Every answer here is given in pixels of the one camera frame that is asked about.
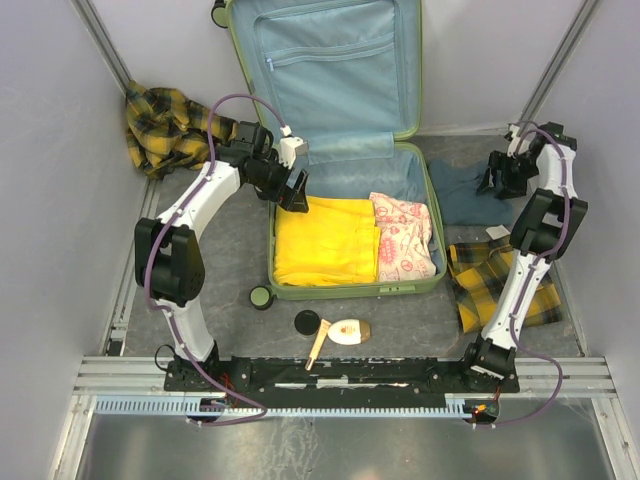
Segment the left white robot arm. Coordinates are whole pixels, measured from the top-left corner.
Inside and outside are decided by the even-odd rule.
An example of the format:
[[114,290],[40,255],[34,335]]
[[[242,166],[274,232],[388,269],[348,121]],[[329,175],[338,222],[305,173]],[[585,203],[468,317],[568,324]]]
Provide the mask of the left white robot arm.
[[200,302],[206,278],[200,239],[223,204],[245,185],[286,211],[305,213],[308,174],[299,157],[307,142],[288,126],[281,137],[258,123],[242,122],[228,144],[211,152],[202,170],[170,208],[143,218],[134,228],[135,277],[148,306],[169,325],[177,355],[190,360],[187,379],[209,390],[221,378],[220,364],[210,359],[215,341]]

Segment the blue-grey garment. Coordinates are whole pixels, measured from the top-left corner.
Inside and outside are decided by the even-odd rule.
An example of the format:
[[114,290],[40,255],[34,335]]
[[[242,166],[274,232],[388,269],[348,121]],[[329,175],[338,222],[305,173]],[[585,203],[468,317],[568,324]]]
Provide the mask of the blue-grey garment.
[[455,167],[432,160],[428,167],[442,221],[452,226],[498,226],[513,220],[513,207],[491,193],[477,193],[486,167],[482,162]]

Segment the cream pink-print cloth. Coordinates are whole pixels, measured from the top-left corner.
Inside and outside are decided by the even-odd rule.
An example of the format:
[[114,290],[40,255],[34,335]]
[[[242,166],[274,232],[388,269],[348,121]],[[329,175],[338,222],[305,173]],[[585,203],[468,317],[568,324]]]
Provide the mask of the cream pink-print cloth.
[[418,281],[434,277],[437,268],[429,251],[433,228],[428,207],[383,193],[369,196],[380,230],[378,281]]

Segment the yellow garment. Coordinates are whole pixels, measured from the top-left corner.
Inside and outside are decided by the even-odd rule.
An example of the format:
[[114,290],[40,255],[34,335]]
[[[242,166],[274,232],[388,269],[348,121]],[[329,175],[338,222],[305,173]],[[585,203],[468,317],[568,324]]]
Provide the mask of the yellow garment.
[[310,196],[308,205],[306,213],[277,210],[276,283],[324,287],[376,282],[381,233],[373,202]]

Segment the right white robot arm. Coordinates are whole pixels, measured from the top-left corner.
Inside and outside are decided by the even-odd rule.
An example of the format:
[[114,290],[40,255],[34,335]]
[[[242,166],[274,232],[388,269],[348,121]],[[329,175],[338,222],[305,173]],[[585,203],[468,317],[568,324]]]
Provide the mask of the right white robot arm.
[[472,391],[515,375],[521,330],[536,289],[588,211],[573,184],[577,140],[564,134],[563,125],[521,120],[509,125],[505,139],[507,150],[490,154],[477,192],[513,199],[527,193],[531,178],[538,183],[511,230],[513,257],[496,310],[458,368],[460,382]]

